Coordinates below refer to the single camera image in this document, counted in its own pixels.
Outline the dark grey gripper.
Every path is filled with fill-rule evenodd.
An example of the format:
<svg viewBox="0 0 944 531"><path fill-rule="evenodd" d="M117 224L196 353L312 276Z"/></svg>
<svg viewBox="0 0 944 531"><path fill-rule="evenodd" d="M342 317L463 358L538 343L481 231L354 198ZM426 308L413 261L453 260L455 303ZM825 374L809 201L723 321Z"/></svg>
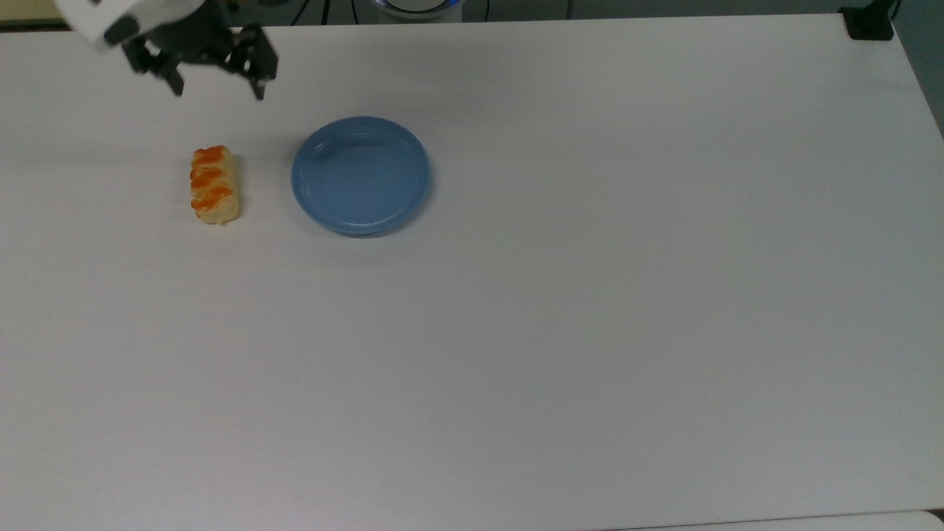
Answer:
<svg viewBox="0 0 944 531"><path fill-rule="evenodd" d="M216 1L128 1L105 24L104 43L120 46L133 72L162 80L176 97L184 91L180 61L223 64L249 82L259 101L279 71L279 56L264 29L232 32Z"/></svg>

